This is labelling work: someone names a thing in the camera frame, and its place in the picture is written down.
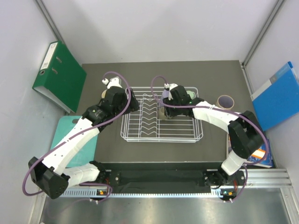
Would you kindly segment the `lilac plastic cup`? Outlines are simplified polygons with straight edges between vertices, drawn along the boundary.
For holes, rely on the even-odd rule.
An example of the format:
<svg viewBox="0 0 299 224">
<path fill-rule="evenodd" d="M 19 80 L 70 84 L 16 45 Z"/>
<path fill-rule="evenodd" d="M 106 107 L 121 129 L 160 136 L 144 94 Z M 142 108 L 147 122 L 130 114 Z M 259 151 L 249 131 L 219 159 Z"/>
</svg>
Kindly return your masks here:
<svg viewBox="0 0 299 224">
<path fill-rule="evenodd" d="M 163 92 L 162 92 L 162 95 L 161 95 L 161 99 L 162 99 L 162 100 L 163 100 L 164 98 L 171 99 L 171 97 L 169 96 L 169 94 L 170 94 L 170 91 L 164 89 Z"/>
</svg>

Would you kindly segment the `small taupe ceramic mug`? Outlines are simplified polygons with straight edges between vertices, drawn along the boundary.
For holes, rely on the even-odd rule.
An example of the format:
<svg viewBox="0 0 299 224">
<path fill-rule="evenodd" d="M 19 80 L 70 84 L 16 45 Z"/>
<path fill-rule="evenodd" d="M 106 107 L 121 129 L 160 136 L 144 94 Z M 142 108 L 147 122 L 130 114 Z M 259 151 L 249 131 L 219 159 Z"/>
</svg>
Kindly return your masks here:
<svg viewBox="0 0 299 224">
<path fill-rule="evenodd" d="M 161 107 L 159 110 L 158 110 L 158 118 L 160 120 L 167 120 L 168 117 L 167 115 L 165 114 L 165 108 L 164 107 Z"/>
</svg>

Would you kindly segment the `sage green cup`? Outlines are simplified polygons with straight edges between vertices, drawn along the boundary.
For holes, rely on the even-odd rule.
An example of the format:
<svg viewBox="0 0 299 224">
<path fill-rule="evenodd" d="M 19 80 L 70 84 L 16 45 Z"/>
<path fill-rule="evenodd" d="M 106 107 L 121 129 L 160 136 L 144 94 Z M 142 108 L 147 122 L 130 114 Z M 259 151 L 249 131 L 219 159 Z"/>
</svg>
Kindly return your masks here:
<svg viewBox="0 0 299 224">
<path fill-rule="evenodd" d="M 186 91 L 187 94 L 190 96 L 191 99 L 195 99 L 196 98 L 196 93 L 193 91 Z"/>
</svg>

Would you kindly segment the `cream mug black handle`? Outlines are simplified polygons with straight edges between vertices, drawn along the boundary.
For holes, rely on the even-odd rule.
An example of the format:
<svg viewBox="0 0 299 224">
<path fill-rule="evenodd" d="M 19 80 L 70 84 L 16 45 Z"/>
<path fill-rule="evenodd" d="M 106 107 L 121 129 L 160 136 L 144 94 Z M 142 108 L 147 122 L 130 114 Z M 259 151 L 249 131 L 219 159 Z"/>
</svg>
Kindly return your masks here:
<svg viewBox="0 0 299 224">
<path fill-rule="evenodd" d="M 101 94 L 101 98 L 105 98 L 106 92 L 107 92 L 107 89 L 105 89 L 105 90 L 102 92 L 102 94 Z"/>
</svg>

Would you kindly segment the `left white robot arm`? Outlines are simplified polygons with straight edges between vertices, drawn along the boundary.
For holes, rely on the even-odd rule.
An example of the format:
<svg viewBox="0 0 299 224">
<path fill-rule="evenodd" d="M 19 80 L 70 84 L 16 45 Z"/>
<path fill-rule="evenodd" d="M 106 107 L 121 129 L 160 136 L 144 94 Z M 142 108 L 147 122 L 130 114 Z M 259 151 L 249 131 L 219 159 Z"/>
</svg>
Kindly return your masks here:
<svg viewBox="0 0 299 224">
<path fill-rule="evenodd" d="M 103 184 L 106 174 L 100 163 L 90 161 L 72 168 L 68 164 L 86 143 L 112 124 L 117 115 L 138 110 L 139 103 L 132 88 L 113 86 L 107 89 L 104 98 L 87 108 L 72 130 L 56 145 L 55 151 L 42 160 L 33 157 L 29 161 L 32 182 L 51 199 L 60 197 L 67 188 L 85 182 Z"/>
</svg>

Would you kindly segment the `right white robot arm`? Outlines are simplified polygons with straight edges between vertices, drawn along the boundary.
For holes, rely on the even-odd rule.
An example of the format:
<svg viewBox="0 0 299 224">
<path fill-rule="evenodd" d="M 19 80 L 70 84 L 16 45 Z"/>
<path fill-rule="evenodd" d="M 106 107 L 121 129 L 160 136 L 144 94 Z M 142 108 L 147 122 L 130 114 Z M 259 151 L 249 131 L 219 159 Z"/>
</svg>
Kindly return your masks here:
<svg viewBox="0 0 299 224">
<path fill-rule="evenodd" d="M 229 135 L 232 149 L 221 164 L 218 179 L 222 184 L 230 184 L 236 171 L 266 140 L 255 115 L 250 111 L 223 110 L 201 98 L 192 98 L 181 85 L 165 84 L 164 88 L 167 91 L 163 98 L 167 117 L 185 115 L 212 124 Z"/>
</svg>

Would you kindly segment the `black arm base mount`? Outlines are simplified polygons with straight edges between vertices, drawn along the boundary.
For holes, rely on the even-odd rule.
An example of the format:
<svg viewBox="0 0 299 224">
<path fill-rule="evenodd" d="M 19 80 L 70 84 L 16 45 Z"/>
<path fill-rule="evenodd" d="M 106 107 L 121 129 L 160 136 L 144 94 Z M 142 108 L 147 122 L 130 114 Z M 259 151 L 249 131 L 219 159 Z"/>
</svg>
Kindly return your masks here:
<svg viewBox="0 0 299 224">
<path fill-rule="evenodd" d="M 203 162 L 142 162 L 142 163 L 101 163 L 96 182 L 113 187 L 130 183 L 192 183 L 198 186 L 242 185 L 245 176 L 242 171 L 227 175 L 219 163 Z"/>
</svg>

